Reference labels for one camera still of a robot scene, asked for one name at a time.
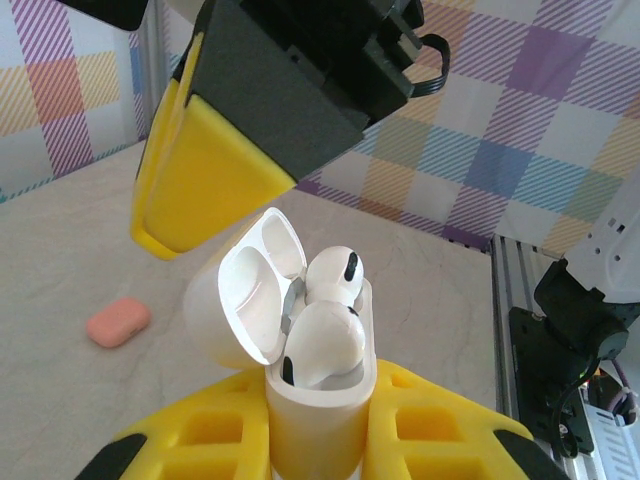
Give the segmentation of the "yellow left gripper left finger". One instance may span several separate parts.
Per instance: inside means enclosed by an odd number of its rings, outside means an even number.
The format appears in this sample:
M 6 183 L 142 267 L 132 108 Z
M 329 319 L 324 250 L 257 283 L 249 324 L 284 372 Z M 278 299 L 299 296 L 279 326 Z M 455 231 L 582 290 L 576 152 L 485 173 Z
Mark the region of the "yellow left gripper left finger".
M 136 422 L 79 480 L 272 480 L 264 371 L 237 373 Z

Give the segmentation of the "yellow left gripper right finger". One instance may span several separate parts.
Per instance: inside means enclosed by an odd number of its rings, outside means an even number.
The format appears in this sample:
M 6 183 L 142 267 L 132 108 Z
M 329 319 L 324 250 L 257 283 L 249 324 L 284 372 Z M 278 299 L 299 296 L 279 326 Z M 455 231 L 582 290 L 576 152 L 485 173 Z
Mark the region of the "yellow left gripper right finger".
M 377 361 L 363 480 L 570 480 L 521 423 Z

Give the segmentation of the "white earbud charging case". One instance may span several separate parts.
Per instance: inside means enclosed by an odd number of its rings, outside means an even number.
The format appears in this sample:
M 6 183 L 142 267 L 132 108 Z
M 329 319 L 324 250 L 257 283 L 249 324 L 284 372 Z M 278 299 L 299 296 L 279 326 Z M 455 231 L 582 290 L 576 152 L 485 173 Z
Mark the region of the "white earbud charging case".
M 377 377 L 372 288 L 364 276 L 352 306 L 366 335 L 362 361 L 311 389 L 291 386 L 281 377 L 283 351 L 308 306 L 305 279 L 313 259 L 286 216 L 269 208 L 196 274 L 184 297 L 184 319 L 217 364 L 264 371 L 271 463 L 280 477 L 345 480 L 363 456 Z

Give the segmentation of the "white wireless earbud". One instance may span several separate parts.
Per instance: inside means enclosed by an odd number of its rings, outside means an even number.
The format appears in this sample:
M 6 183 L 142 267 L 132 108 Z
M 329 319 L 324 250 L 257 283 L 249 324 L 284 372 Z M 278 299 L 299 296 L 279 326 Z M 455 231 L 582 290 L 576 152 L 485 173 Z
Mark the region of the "white wireless earbud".
M 363 280 L 364 264 L 353 249 L 328 247 L 308 266 L 306 304 L 326 300 L 352 307 L 362 290 Z
M 330 376 L 351 372 L 364 358 L 365 349 L 364 327 L 353 307 L 326 300 L 311 303 L 287 336 L 282 380 L 311 389 Z

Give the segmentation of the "pink eraser block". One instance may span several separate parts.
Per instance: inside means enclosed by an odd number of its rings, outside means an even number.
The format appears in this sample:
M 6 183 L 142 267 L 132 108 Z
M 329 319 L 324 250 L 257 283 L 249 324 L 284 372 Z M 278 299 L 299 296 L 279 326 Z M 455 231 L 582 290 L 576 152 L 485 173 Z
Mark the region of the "pink eraser block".
M 114 301 L 86 323 L 88 337 L 103 348 L 115 348 L 144 330 L 151 311 L 139 300 L 125 297 Z

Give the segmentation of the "aluminium frame corner post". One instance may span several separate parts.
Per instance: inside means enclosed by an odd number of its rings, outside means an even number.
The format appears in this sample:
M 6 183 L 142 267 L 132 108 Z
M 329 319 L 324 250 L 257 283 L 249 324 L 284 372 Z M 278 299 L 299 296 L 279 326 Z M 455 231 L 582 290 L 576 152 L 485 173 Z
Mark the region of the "aluminium frame corner post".
M 137 139 L 144 140 L 167 84 L 162 36 L 156 25 L 143 22 L 129 34 L 129 53 Z

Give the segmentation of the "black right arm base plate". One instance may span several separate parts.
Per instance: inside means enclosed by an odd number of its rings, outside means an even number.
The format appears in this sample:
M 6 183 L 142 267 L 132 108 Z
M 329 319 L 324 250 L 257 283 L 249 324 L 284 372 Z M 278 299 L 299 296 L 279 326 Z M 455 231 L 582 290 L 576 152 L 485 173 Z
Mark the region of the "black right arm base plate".
M 594 359 L 583 357 L 557 341 L 548 331 L 548 319 L 529 310 L 513 307 L 508 315 L 517 391 L 519 419 L 538 439 L 553 442 L 561 426 L 571 453 L 594 451 L 589 422 L 581 394 L 573 390 L 554 422 L 554 408 L 563 392 L 576 380 L 587 381 L 594 374 Z

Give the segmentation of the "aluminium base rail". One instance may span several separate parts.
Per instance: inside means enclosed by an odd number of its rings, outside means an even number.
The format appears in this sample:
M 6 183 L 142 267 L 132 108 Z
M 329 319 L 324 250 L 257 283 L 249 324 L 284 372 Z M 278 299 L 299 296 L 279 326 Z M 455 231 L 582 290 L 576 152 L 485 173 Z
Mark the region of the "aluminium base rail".
M 621 415 L 627 425 L 640 427 L 640 382 L 630 386 L 630 368 L 615 362 L 632 345 L 631 327 L 640 326 L 640 298 L 611 300 L 595 287 L 584 287 L 565 259 L 500 235 L 491 241 L 491 263 L 499 410 L 521 423 L 508 319 L 510 309 L 520 307 L 547 318 L 549 333 L 565 347 L 594 359 L 593 376 L 563 392 L 552 420 L 560 420 L 569 394 L 577 390 L 583 406 Z M 640 442 L 639 453 L 600 450 L 595 442 L 590 454 L 571 453 L 562 440 L 568 429 L 560 429 L 552 443 L 533 436 L 570 480 L 640 480 Z

